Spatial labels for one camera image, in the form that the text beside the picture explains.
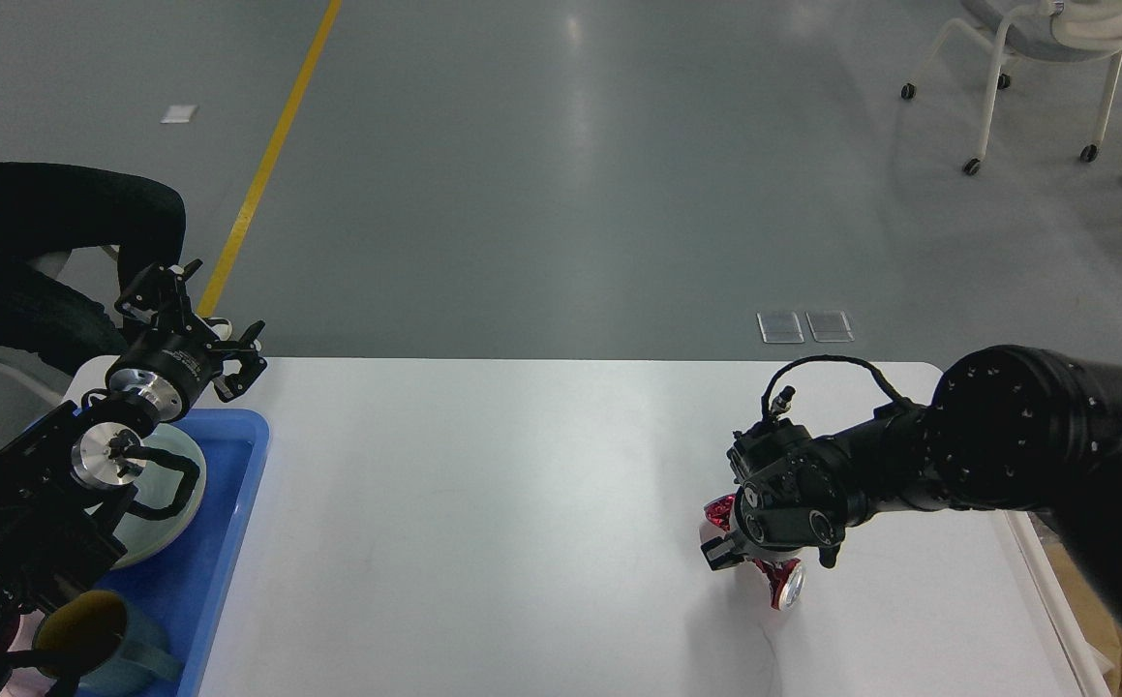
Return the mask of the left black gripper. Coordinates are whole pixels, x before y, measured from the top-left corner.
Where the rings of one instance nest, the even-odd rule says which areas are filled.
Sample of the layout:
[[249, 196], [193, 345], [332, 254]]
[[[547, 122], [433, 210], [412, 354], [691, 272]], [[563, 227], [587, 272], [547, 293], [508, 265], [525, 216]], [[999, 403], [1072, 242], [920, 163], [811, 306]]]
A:
[[134, 345], [109, 367], [105, 388], [148, 402], [160, 423], [188, 414], [211, 383], [217, 398], [229, 403], [267, 370], [259, 343], [267, 322], [220, 339], [206, 318], [194, 312], [186, 283], [201, 266], [197, 259], [146, 266], [114, 300], [114, 312], [123, 319], [121, 334]]

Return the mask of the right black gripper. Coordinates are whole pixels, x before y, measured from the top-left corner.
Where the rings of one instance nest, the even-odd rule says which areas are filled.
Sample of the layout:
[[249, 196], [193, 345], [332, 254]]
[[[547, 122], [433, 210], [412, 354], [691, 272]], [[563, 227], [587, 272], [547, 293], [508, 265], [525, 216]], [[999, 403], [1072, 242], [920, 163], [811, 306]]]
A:
[[763, 559], [763, 548], [749, 534], [743, 521], [741, 503], [732, 503], [729, 513], [729, 532], [712, 536], [699, 545], [703, 561], [712, 572], [720, 572], [747, 563], [751, 560]]

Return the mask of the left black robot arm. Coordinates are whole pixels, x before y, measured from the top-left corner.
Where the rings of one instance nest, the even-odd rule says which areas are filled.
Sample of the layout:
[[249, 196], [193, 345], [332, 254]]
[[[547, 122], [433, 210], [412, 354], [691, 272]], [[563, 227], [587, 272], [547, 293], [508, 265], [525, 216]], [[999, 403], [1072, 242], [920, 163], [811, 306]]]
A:
[[186, 456], [146, 444], [183, 419], [206, 388], [231, 402], [267, 370], [263, 321], [229, 339], [197, 317], [186, 284], [200, 260], [148, 266], [114, 301], [145, 330], [101, 387], [65, 401], [0, 449], [0, 689], [15, 669], [59, 671], [55, 694], [77, 693], [81, 666], [61, 650], [13, 652], [16, 621], [56, 612], [92, 590], [127, 548], [125, 516], [162, 521], [192, 499], [200, 469]]

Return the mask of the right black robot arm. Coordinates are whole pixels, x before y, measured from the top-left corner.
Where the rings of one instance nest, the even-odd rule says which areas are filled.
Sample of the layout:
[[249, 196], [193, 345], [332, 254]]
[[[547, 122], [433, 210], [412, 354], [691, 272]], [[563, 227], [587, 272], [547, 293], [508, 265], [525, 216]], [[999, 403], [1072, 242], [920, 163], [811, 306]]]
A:
[[758, 422], [733, 434], [735, 490], [703, 508], [715, 572], [789, 574], [807, 548], [833, 568], [848, 530], [889, 511], [1029, 511], [1122, 627], [1122, 365], [988, 346], [945, 372], [927, 405], [856, 365], [888, 403], [835, 434], [792, 422], [794, 388], [783, 372], [769, 380]]

